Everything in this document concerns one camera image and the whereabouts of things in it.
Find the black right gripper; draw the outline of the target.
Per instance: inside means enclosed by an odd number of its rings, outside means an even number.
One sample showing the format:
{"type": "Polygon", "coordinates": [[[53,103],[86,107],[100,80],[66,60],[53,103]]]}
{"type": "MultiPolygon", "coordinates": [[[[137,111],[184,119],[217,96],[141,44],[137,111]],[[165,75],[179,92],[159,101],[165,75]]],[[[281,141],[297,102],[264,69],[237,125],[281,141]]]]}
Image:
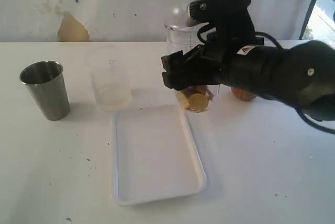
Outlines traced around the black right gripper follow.
{"type": "Polygon", "coordinates": [[[210,32],[202,46],[196,46],[187,53],[177,51],[161,58],[163,83],[176,91],[195,85],[223,84],[228,65],[241,48],[263,45],[264,38],[256,35],[221,40],[216,32],[210,32]]]}

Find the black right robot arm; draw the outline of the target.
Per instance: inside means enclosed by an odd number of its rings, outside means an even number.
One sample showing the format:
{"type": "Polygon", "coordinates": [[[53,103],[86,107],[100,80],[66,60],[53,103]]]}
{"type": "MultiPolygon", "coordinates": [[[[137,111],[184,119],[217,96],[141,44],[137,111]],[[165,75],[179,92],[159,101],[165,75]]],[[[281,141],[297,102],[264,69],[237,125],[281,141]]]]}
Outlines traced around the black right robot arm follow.
{"type": "Polygon", "coordinates": [[[285,49],[259,44],[255,35],[217,36],[161,60],[168,88],[223,84],[283,103],[315,120],[334,120],[334,49],[324,42],[285,49]]]}

